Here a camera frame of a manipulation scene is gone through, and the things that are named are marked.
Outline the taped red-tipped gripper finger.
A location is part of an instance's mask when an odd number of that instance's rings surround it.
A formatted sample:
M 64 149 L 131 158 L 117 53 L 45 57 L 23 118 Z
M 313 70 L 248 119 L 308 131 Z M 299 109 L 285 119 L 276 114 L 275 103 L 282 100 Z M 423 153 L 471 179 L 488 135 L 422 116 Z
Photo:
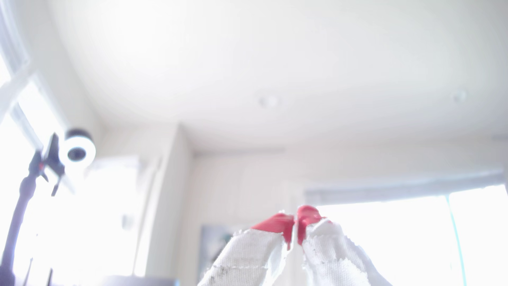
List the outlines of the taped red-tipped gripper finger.
M 317 208 L 299 207 L 297 230 L 308 285 L 391 285 L 340 224 L 321 216 Z
M 275 214 L 235 234 L 198 285 L 274 285 L 292 247 L 295 219 Z

